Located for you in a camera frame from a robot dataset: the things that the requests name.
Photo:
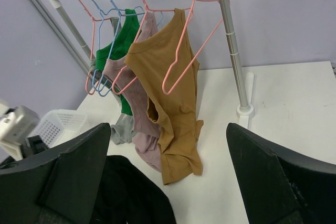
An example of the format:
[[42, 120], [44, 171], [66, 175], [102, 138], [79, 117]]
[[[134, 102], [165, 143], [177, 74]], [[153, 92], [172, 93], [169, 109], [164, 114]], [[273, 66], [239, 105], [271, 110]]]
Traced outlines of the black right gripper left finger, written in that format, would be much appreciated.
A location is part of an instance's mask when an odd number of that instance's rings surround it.
[[89, 223], [110, 141], [100, 123], [39, 154], [1, 163], [1, 223]]

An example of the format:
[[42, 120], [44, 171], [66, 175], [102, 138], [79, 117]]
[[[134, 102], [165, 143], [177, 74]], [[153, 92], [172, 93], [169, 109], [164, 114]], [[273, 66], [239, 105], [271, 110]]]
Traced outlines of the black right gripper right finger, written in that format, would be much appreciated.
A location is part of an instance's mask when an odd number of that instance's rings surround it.
[[335, 165], [230, 123], [226, 139], [249, 223], [335, 223]]

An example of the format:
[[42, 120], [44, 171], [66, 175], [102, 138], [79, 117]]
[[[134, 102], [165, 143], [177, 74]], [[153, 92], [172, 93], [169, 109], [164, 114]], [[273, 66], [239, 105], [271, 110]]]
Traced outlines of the black tank top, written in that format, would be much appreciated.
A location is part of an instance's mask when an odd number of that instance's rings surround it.
[[124, 156], [107, 156], [90, 223], [176, 223], [166, 194]]

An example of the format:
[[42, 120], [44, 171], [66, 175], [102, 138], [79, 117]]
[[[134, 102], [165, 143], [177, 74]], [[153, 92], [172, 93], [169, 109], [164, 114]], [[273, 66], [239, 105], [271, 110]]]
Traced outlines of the brown tank top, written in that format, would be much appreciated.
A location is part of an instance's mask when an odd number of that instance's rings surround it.
[[161, 127], [158, 146], [164, 185], [189, 174], [201, 175], [197, 141], [203, 126], [196, 118], [199, 63], [183, 30], [185, 13], [175, 9], [171, 21], [149, 39], [133, 43], [125, 64], [148, 95], [147, 116]]

